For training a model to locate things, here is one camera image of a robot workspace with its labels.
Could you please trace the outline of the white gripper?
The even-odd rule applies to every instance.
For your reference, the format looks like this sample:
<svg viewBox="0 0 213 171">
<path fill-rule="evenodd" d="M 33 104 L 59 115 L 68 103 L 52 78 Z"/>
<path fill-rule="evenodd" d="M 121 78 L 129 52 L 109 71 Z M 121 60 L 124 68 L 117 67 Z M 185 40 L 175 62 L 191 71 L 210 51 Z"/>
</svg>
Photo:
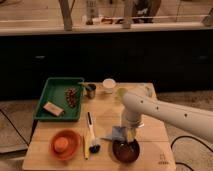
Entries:
<svg viewBox="0 0 213 171">
<path fill-rule="evenodd" d="M 121 115 L 121 126 L 127 128 L 125 129 L 125 140 L 127 143 L 130 143 L 130 134 L 128 129 L 132 130 L 132 140 L 134 141 L 137 134 L 136 129 L 143 127 L 144 123 L 142 122 L 141 115 L 124 111 Z"/>
</svg>

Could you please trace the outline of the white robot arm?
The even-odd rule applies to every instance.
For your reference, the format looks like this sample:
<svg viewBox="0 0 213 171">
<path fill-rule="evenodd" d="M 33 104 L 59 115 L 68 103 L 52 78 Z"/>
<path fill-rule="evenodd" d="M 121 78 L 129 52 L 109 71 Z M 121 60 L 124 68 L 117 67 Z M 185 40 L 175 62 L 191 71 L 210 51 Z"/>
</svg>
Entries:
<svg viewBox="0 0 213 171">
<path fill-rule="evenodd" d="M 137 128 L 144 114 L 213 143 L 213 111 L 157 100 L 148 96 L 142 87 L 125 91 L 121 102 L 122 124 L 127 128 Z"/>
</svg>

